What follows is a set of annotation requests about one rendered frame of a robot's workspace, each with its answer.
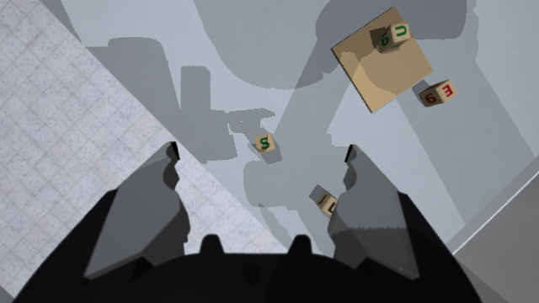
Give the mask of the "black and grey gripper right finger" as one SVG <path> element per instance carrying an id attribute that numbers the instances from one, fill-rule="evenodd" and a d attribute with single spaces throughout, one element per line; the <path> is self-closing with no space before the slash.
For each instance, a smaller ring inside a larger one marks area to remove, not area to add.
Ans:
<path id="1" fill-rule="evenodd" d="M 360 272 L 392 303 L 482 303 L 409 196 L 356 144 L 344 162 L 346 191 L 328 223 L 333 258 Z"/>

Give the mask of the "tan flat mat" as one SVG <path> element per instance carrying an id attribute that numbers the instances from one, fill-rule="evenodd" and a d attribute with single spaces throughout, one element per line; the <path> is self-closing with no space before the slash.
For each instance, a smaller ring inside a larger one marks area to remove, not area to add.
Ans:
<path id="1" fill-rule="evenodd" d="M 380 52 L 377 37 L 402 21 L 394 6 L 331 49 L 371 113 L 433 72 L 410 31 L 396 50 Z"/>

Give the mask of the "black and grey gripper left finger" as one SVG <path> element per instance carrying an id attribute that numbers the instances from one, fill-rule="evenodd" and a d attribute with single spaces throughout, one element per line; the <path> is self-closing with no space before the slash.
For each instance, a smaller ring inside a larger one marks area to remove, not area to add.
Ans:
<path id="1" fill-rule="evenodd" d="M 166 142 L 107 191 L 12 303 L 108 303 L 144 273 L 184 256 L 190 223 L 175 191 L 178 160 L 176 141 Z"/>

